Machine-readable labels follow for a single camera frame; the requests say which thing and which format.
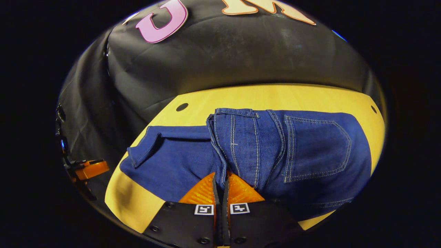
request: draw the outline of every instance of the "blue denim jeans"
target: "blue denim jeans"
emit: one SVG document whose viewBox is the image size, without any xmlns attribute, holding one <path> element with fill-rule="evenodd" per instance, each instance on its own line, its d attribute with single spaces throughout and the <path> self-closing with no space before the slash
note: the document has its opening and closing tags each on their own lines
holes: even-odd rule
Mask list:
<svg viewBox="0 0 441 248">
<path fill-rule="evenodd" d="M 350 114 L 221 108 L 206 123 L 149 127 L 121 170 L 168 201 L 212 172 L 224 188 L 230 170 L 298 220 L 350 202 L 369 180 L 369 144 Z"/>
</svg>

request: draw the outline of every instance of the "black background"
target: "black background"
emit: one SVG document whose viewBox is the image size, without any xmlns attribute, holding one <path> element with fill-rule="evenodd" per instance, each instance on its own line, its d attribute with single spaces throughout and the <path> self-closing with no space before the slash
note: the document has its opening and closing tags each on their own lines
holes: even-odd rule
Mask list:
<svg viewBox="0 0 441 248">
<path fill-rule="evenodd" d="M 57 96 L 75 59 L 102 31 L 149 4 L 3 4 L 8 15 L 2 37 L 7 65 L 2 95 L 4 123 L 10 125 L 4 128 L 7 149 L 2 159 L 6 247 L 149 247 L 81 198 L 64 175 L 53 137 Z M 439 246 L 435 1 L 293 4 L 362 54 L 385 84 L 391 114 L 388 142 L 369 184 L 349 208 L 332 214 L 299 240 L 299 246 Z"/>
</svg>

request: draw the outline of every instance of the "pink letter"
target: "pink letter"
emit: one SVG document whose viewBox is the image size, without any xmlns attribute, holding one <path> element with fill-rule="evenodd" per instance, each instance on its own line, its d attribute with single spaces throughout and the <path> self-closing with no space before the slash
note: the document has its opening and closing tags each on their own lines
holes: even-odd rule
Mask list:
<svg viewBox="0 0 441 248">
<path fill-rule="evenodd" d="M 170 22 L 164 27 L 155 27 L 152 21 L 152 16 L 154 13 L 148 14 L 140 22 L 138 22 L 138 24 L 136 24 L 136 28 L 139 29 L 142 37 L 144 37 L 144 40 L 146 40 L 148 43 L 157 43 L 172 35 L 180 27 L 182 27 L 188 17 L 188 10 L 180 0 L 171 0 L 159 8 L 166 8 L 169 14 L 172 16 Z"/>
</svg>

